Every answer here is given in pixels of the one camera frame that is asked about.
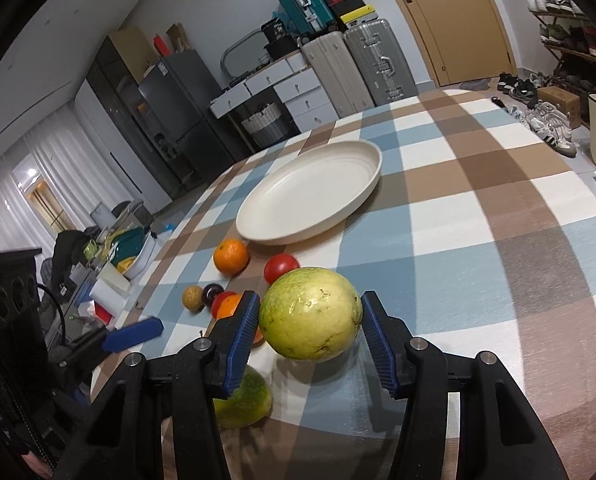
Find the gray suitcase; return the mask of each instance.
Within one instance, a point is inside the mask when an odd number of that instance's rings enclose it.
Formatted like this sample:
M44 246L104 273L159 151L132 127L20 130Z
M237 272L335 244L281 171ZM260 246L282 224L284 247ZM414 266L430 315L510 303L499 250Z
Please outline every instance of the gray suitcase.
M302 51L340 118L375 107L341 32L320 36Z
M377 105L418 95L415 81L387 20L351 27L345 43Z

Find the orange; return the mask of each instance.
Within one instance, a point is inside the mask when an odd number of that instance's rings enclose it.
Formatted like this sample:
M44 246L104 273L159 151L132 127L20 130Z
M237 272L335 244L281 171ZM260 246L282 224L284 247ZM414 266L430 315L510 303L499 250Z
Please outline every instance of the orange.
M218 313L216 314L216 320L222 319L223 317L233 316L233 313L236 311L236 306L238 306L241 298L242 293L233 294L233 296L229 296L222 300L222 303L220 303L220 308L218 309ZM260 327L258 327L258 329L255 331L254 345L260 343L262 339L263 335L260 331Z
M213 251L213 263L222 274L238 274L249 262L249 251L242 240L227 238Z

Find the curtain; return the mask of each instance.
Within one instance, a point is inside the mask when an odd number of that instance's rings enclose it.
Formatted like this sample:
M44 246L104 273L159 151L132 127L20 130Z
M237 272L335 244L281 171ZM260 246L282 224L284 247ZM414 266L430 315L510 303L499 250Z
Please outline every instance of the curtain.
M6 158L0 158L0 251L42 248L36 256L36 270L40 276L40 264L53 254L55 234L36 215L27 202L11 172Z
M71 104L36 124L24 142L77 229L95 224L89 213L100 202L111 210L133 200L80 126Z

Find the wooden door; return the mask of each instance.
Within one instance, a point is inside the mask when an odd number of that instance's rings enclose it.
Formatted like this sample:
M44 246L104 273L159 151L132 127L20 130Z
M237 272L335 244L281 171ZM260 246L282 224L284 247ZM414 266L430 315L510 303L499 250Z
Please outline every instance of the wooden door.
M404 0L439 85L511 72L491 0Z

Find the window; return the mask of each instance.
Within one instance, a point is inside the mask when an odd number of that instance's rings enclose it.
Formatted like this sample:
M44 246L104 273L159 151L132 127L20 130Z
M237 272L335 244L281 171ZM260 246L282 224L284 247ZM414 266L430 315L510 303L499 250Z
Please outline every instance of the window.
M44 180L33 156L24 157L15 167L14 177L31 206L44 218L53 232L57 234L76 228L49 184Z

